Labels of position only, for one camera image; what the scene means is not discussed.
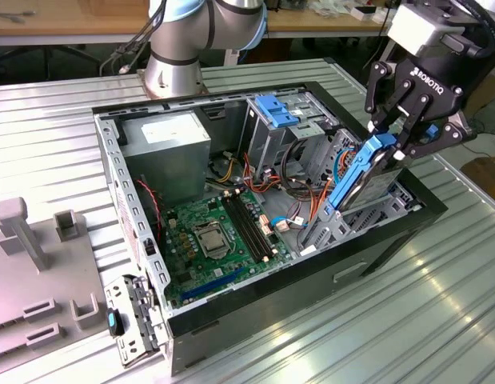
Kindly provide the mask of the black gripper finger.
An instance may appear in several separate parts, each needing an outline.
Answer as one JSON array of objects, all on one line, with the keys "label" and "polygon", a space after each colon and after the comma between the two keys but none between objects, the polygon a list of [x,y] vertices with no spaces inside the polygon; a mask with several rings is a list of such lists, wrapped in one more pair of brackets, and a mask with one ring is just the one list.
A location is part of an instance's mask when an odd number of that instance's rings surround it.
[{"label": "black gripper finger", "polygon": [[375,62],[369,72],[366,89],[365,112],[371,115],[370,133],[385,133],[400,117],[398,106],[414,88],[410,77],[396,79],[396,62]]},{"label": "black gripper finger", "polygon": [[451,146],[475,139],[477,134],[469,127],[462,111],[447,117],[445,123],[430,138],[426,131],[432,126],[424,122],[425,112],[432,105],[429,95],[422,95],[409,112],[402,131],[397,137],[393,160],[414,160],[436,153]]}]

